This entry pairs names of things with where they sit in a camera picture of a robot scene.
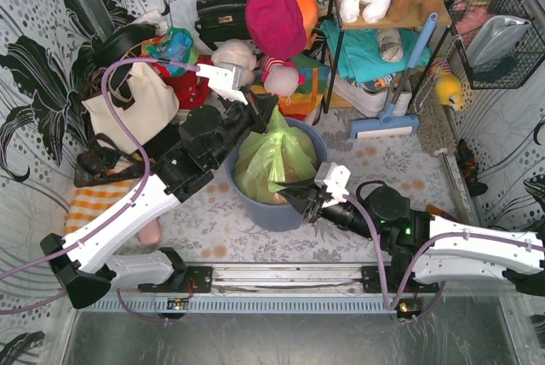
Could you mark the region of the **blue trash bin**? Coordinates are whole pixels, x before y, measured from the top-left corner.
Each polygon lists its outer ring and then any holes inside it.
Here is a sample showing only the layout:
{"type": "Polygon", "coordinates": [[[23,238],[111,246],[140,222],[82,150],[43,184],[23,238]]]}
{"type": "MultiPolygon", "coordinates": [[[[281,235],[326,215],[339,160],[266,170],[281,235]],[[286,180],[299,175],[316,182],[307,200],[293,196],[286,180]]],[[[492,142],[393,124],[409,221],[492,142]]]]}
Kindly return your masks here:
{"type": "MultiPolygon", "coordinates": [[[[287,117],[286,122],[291,127],[296,127],[303,131],[312,141],[318,159],[318,166],[320,166],[322,162],[329,160],[327,145],[320,133],[314,127],[291,117],[287,117]]],[[[239,200],[242,202],[246,215],[254,224],[267,231],[283,232],[298,229],[303,223],[303,217],[291,205],[259,203],[248,198],[239,190],[234,181],[234,171],[240,146],[241,143],[239,143],[227,157],[225,161],[225,170],[227,180],[231,184],[239,200]]]]}

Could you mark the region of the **green trash bag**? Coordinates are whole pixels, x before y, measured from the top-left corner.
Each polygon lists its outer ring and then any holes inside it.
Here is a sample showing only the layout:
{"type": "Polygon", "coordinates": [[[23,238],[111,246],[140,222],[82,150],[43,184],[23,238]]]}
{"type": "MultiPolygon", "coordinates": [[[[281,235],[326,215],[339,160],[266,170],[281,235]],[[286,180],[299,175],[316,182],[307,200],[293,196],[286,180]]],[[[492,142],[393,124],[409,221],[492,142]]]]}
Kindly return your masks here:
{"type": "Polygon", "coordinates": [[[284,186],[311,179],[318,159],[310,137],[274,109],[263,134],[251,132],[238,150],[234,182],[249,199],[270,205],[287,201],[284,186]]]}

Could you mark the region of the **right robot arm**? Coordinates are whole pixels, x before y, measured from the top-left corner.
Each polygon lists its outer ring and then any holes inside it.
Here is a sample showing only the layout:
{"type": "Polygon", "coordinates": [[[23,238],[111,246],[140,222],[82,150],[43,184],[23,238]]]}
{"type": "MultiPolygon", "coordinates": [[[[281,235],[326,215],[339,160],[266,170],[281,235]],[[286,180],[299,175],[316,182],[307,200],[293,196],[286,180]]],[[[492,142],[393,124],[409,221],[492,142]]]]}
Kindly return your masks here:
{"type": "Polygon", "coordinates": [[[491,280],[522,294],[544,294],[544,231],[495,231],[464,225],[411,208],[386,183],[355,202],[336,183],[316,180],[282,184],[281,195],[302,217],[324,219],[369,238],[377,251],[380,288],[396,294],[441,282],[491,280]]]}

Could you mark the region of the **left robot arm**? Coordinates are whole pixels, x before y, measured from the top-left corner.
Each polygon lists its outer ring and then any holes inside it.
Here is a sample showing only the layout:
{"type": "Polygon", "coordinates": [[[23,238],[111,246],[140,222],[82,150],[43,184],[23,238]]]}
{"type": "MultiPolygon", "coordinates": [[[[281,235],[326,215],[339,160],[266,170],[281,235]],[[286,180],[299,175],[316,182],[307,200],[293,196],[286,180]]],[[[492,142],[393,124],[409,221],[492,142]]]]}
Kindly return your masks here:
{"type": "Polygon", "coordinates": [[[117,250],[145,225],[204,188],[239,142],[264,133],[278,108],[278,96],[245,92],[225,111],[193,108],[179,141],[156,161],[148,177],[86,226],[64,237],[50,234],[40,246],[72,306],[86,308],[120,288],[178,292],[188,267],[172,248],[119,256],[117,250]]]}

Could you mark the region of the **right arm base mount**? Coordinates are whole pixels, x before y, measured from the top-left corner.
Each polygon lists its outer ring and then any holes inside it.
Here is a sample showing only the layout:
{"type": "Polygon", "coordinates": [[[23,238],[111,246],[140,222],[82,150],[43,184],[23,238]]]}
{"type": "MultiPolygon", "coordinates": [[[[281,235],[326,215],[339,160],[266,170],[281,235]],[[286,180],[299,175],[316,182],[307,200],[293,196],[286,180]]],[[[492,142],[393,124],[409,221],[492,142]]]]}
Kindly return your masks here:
{"type": "MultiPolygon", "coordinates": [[[[360,268],[361,282],[363,289],[366,293],[379,294],[382,291],[380,284],[380,275],[377,265],[364,265],[360,268]]],[[[399,288],[399,282],[401,281],[402,274],[398,277],[390,275],[390,266],[385,266],[385,274],[387,279],[387,290],[390,294],[395,294],[399,288]]],[[[439,291],[439,284],[437,282],[432,284],[420,284],[414,280],[413,276],[410,276],[408,282],[404,286],[404,293],[417,293],[417,294],[433,294],[439,291]]]]}

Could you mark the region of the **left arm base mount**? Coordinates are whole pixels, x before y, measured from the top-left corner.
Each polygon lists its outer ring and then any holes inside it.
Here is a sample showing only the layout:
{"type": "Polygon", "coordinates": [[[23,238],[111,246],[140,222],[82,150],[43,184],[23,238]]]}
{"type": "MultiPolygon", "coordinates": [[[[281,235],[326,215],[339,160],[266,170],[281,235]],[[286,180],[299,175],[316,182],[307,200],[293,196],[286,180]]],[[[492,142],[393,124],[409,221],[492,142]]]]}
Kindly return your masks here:
{"type": "Polygon", "coordinates": [[[142,293],[206,294],[211,290],[212,277],[212,266],[189,265],[184,271],[175,271],[165,282],[139,284],[137,289],[142,293]]]}

